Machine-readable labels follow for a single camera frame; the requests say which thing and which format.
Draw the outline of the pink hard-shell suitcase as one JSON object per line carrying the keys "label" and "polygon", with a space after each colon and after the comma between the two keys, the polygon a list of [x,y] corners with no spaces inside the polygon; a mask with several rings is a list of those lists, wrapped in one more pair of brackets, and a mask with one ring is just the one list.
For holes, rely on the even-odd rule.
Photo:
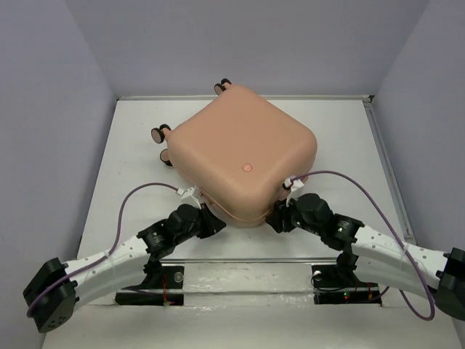
{"label": "pink hard-shell suitcase", "polygon": [[160,160],[195,186],[211,210],[229,224],[262,224],[276,201],[286,200],[288,179],[308,173],[317,138],[311,129],[251,89],[222,79],[217,97],[175,128],[151,131],[166,143]]}

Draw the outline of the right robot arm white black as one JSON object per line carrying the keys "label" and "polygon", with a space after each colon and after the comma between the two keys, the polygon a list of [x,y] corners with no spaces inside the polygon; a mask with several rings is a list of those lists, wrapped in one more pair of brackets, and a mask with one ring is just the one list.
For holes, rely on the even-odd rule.
{"label": "right robot arm white black", "polygon": [[335,214],[314,193],[277,201],[266,222],[277,233],[300,228],[339,251],[334,268],[343,285],[383,284],[425,297],[443,313],[464,320],[464,251],[442,252],[402,242],[355,218]]}

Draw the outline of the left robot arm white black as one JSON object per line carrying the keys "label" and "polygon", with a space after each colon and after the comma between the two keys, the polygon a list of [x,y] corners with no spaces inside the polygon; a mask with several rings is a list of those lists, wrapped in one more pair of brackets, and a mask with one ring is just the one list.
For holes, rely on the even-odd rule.
{"label": "left robot arm white black", "polygon": [[130,239],[67,262],[46,261],[23,291],[39,333],[62,326],[82,306],[119,289],[152,287],[161,278],[161,259],[191,238],[209,238],[226,227],[205,205],[182,204],[166,219]]}

